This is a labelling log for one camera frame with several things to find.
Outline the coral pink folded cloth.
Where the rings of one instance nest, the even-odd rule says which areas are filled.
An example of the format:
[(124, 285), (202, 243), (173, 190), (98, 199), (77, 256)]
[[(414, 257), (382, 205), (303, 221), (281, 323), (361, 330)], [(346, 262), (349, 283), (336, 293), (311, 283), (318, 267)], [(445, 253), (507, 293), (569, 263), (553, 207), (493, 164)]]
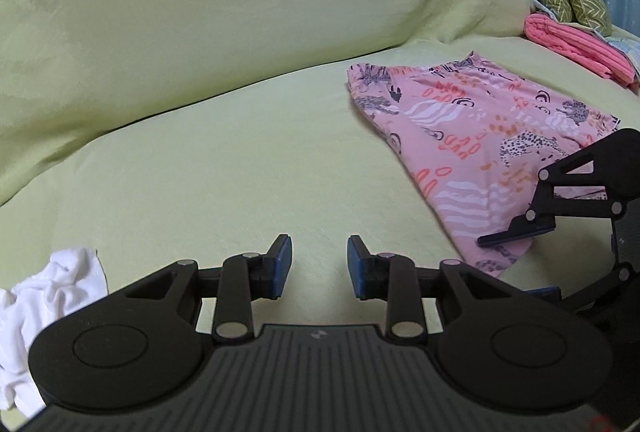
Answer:
[(600, 78), (634, 92), (639, 89), (639, 43), (608, 40), (589, 28), (561, 24), (545, 14), (530, 14), (524, 22), (529, 41), (576, 62)]

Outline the white crumpled cloth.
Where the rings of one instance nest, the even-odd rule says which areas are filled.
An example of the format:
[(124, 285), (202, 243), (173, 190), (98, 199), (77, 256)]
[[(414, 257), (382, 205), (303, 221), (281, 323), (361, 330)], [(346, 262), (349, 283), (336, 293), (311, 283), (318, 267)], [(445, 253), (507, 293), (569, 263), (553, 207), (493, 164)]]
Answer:
[(30, 418), (43, 399), (28, 368), (37, 334), (59, 319), (107, 296), (107, 281), (93, 248), (51, 254), (39, 273), (1, 291), (1, 409)]

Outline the pink patterned garment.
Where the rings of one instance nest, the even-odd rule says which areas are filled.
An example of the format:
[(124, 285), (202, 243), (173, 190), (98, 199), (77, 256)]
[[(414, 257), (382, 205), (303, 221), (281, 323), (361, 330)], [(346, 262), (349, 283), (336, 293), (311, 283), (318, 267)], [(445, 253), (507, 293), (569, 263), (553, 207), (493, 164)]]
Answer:
[(530, 240), (477, 238), (526, 212), (540, 169), (617, 130), (620, 120), (512, 74), (477, 53), (433, 67), (355, 64), (356, 107), (386, 139), (462, 259), (499, 276)]

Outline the light green sofa cover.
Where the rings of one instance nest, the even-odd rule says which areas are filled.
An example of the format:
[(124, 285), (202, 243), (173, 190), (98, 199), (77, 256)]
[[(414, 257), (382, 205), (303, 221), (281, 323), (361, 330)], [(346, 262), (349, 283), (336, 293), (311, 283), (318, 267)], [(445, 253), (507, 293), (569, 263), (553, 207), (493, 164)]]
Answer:
[(355, 62), (433, 66), (477, 52), (638, 126), (638, 97), (524, 40), (530, 0), (1, 0), (24, 29), (1, 79), (52, 96), (86, 144), (1, 205), (1, 285), (96, 249), (111, 289), (204, 266), (280, 233), (294, 263), (258, 322), (379, 322), (352, 295), (346, 240), (423, 265), (456, 249), (346, 88)]

